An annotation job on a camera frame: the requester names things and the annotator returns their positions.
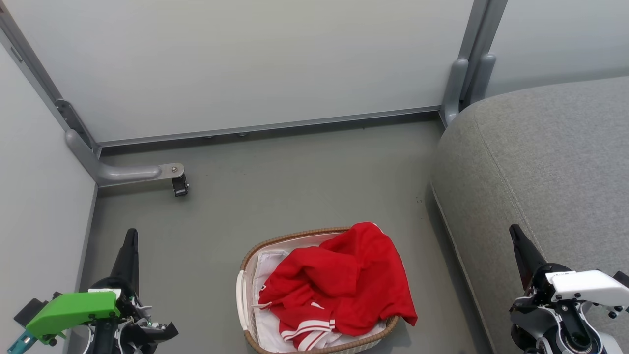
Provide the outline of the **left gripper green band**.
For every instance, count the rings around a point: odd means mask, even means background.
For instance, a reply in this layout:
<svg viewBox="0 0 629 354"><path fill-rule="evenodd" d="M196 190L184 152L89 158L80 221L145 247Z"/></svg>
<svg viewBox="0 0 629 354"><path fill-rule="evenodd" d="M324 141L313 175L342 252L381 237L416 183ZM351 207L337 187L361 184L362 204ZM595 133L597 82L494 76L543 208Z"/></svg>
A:
<svg viewBox="0 0 629 354"><path fill-rule="evenodd" d="M88 329L86 354L152 354L179 331L173 323L151 318L151 306L139 298L139 233L126 232L111 276L86 292L61 294L50 301L32 299L14 320L24 332L14 341L14 352L24 354L36 342L54 347L75 327Z"/></svg>

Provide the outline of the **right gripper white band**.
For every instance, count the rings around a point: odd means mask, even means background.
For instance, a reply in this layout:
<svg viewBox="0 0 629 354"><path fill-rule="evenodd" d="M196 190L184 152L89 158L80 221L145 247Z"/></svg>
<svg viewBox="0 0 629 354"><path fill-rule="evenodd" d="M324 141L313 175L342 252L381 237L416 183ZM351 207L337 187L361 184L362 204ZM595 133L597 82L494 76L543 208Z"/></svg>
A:
<svg viewBox="0 0 629 354"><path fill-rule="evenodd" d="M564 265L548 264L521 226L510 225L510 236L522 287L535 305L574 300L603 305L616 314L628 311L627 274L617 271L610 276L597 269L573 271Z"/></svg>

